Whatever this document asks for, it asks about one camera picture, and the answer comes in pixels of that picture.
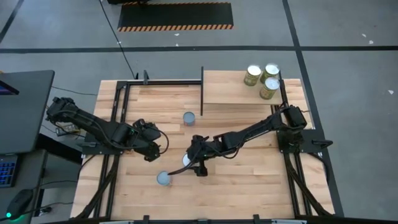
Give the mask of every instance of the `wooden board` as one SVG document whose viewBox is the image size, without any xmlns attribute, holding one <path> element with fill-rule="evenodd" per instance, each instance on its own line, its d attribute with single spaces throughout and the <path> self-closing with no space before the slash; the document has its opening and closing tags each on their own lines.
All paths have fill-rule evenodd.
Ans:
<svg viewBox="0 0 398 224">
<path fill-rule="evenodd" d="M 289 103 L 308 110 L 300 80 L 285 82 Z M 101 82 L 95 115 L 110 119 L 115 87 L 116 81 Z M 190 170 L 173 176 L 170 186 L 156 182 L 160 171 L 171 172 L 183 166 L 182 156 L 194 134 L 214 136 L 241 130 L 270 115 L 269 106 L 205 105 L 200 117 L 200 86 L 133 86 L 130 93 L 127 122 L 139 118 L 155 122 L 169 136 L 170 149 L 154 162 L 146 162 L 134 152 L 121 157 L 112 220 L 142 220 L 144 215 L 154 220 L 252 219 L 253 214 L 261 218 L 294 217 L 284 160 L 277 148 L 275 133 L 247 142 L 235 159 L 206 161 L 208 177 L 197 177 Z M 182 116 L 186 111 L 197 116 L 192 127 L 183 125 Z M 310 128 L 308 112 L 305 118 Z M 164 138 L 156 141 L 165 145 Z M 101 163 L 102 156 L 96 156 L 81 171 L 72 217 L 81 212 L 96 192 Z M 333 213 L 322 163 L 302 155 L 302 164 L 308 188 Z M 301 193 L 297 192 L 303 213 Z M 101 207 L 102 215 L 107 195 L 105 193 Z"/>
<path fill-rule="evenodd" d="M 270 100 L 260 97 L 262 84 L 247 86 L 246 71 L 205 71 L 203 74 L 203 102 L 213 104 L 280 105 L 280 90 Z"/>
</svg>

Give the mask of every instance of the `keyboard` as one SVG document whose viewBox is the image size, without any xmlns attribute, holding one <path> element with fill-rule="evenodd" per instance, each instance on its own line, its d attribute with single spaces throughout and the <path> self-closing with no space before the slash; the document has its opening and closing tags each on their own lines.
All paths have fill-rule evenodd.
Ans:
<svg viewBox="0 0 398 224">
<path fill-rule="evenodd" d="M 0 187 L 13 187 L 19 167 L 18 155 L 0 156 Z"/>
</svg>

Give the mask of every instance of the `floor mat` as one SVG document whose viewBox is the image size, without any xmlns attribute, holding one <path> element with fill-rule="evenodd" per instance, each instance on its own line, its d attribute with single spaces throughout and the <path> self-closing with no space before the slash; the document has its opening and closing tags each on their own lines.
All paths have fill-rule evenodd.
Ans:
<svg viewBox="0 0 398 224">
<path fill-rule="evenodd" d="M 229 2 L 124 3 L 118 31 L 168 31 L 232 29 Z"/>
</svg>

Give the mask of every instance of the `computer mouse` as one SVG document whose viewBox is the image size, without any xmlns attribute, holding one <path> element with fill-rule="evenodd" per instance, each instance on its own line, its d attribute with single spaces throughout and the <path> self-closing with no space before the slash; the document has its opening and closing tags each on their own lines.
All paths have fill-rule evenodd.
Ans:
<svg viewBox="0 0 398 224">
<path fill-rule="evenodd" d="M 11 200 L 7 208 L 6 216 L 15 220 L 20 217 L 22 213 L 25 212 L 27 206 L 33 198 L 33 190 L 25 189 L 18 192 L 18 194 Z"/>
</svg>

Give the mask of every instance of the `wooden table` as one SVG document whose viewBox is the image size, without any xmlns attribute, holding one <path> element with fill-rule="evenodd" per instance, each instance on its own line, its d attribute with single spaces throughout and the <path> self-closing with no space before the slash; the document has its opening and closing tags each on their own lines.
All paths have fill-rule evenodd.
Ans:
<svg viewBox="0 0 398 224">
<path fill-rule="evenodd" d="M 101 82 L 96 116 L 110 120 L 116 82 Z M 289 104 L 308 110 L 300 80 L 287 79 L 285 85 Z M 192 127 L 183 125 L 182 116 L 186 111 L 197 116 Z M 150 215 L 152 220 L 252 219 L 253 214 L 259 214 L 260 218 L 293 218 L 284 159 L 275 133 L 247 142 L 235 159 L 218 157 L 206 161 L 208 177 L 197 177 L 189 170 L 173 176 L 170 186 L 156 182 L 160 171 L 171 172 L 183 166 L 182 156 L 194 134 L 212 137 L 239 131 L 270 113 L 269 105 L 205 104 L 201 117 L 200 85 L 133 86 L 126 122 L 131 124 L 139 118 L 155 122 L 169 136 L 170 148 L 154 162 L 146 162 L 134 152 L 121 156 L 112 220 L 142 220 L 143 215 Z M 305 118 L 307 128 L 311 128 L 309 112 Z M 165 145 L 164 138 L 156 142 Z M 307 154 L 302 154 L 301 160 L 308 188 L 324 208 L 333 213 L 322 163 Z M 96 192 L 102 161 L 103 156 L 96 156 L 81 171 L 72 217 L 82 211 Z M 300 211 L 304 214 L 302 196 L 299 188 L 296 189 Z M 104 215 L 107 195 L 106 192 L 103 197 L 101 215 Z"/>
</svg>

